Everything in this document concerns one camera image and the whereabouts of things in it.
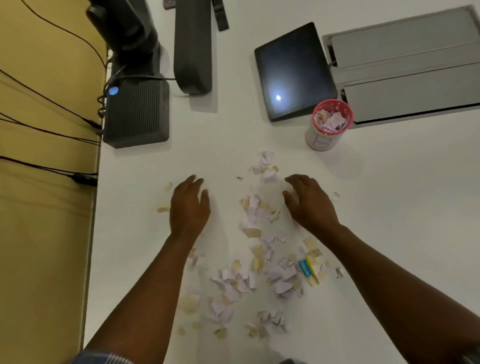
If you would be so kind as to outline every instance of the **cup with paper scraps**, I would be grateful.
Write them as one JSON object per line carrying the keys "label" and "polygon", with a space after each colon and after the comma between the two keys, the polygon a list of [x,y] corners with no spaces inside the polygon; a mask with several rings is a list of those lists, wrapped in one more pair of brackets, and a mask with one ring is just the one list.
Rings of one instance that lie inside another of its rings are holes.
{"label": "cup with paper scraps", "polygon": [[325,100],[317,105],[305,133],[308,146],[318,151],[332,149],[353,124],[353,111],[342,100]]}

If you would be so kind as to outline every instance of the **red cup rim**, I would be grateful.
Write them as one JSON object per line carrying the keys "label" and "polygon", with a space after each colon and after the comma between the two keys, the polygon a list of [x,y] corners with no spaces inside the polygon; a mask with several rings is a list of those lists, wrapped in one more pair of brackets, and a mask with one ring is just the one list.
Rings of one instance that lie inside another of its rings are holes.
{"label": "red cup rim", "polygon": [[[327,103],[328,101],[336,101],[336,102],[339,102],[340,104],[345,104],[347,106],[347,108],[350,110],[350,112],[352,113],[352,119],[348,122],[348,125],[346,128],[343,128],[342,130],[339,130],[338,132],[329,132],[325,129],[321,129],[319,125],[317,125],[317,123],[315,122],[315,114],[317,113],[317,111],[319,109],[322,108],[322,106]],[[317,129],[319,132],[322,132],[324,134],[327,134],[327,135],[340,135],[340,134],[343,134],[344,132],[346,132],[350,126],[352,126],[353,124],[353,110],[351,109],[351,107],[345,102],[345,101],[342,101],[342,100],[337,100],[337,99],[334,99],[334,98],[331,98],[331,99],[328,99],[328,100],[324,100],[322,101],[320,104],[318,104],[315,109],[313,110],[313,114],[312,114],[312,122],[313,122],[313,125],[315,127],[315,129]]]}

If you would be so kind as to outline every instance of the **black tablet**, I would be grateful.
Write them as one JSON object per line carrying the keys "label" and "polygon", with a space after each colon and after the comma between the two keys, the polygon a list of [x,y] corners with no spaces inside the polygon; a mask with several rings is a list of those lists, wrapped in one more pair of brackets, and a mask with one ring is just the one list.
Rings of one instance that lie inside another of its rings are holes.
{"label": "black tablet", "polygon": [[255,58],[270,120],[337,98],[314,23],[257,48]]}

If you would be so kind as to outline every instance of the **forearm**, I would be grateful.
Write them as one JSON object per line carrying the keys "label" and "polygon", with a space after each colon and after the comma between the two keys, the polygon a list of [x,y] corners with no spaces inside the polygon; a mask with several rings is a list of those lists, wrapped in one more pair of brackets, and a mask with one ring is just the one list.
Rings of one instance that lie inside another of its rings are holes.
{"label": "forearm", "polygon": [[169,236],[160,253],[88,343],[135,364],[162,363],[191,242]]}
{"label": "forearm", "polygon": [[348,228],[316,234],[410,363],[451,363],[480,343],[480,318],[374,250]]}

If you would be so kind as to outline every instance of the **paper cup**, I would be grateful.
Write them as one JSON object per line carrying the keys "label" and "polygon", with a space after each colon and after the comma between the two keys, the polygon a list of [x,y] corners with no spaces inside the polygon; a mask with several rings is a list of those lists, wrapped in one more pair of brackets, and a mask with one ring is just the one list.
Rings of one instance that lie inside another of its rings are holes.
{"label": "paper cup", "polygon": [[[331,113],[340,112],[342,116],[347,120],[337,132],[323,129],[315,122],[315,114],[319,110],[326,110]],[[353,111],[346,102],[341,100],[325,100],[317,105],[312,114],[312,122],[310,123],[308,130],[305,132],[305,141],[307,145],[315,150],[324,152],[332,149],[340,140],[341,136],[347,129],[353,124]]]}

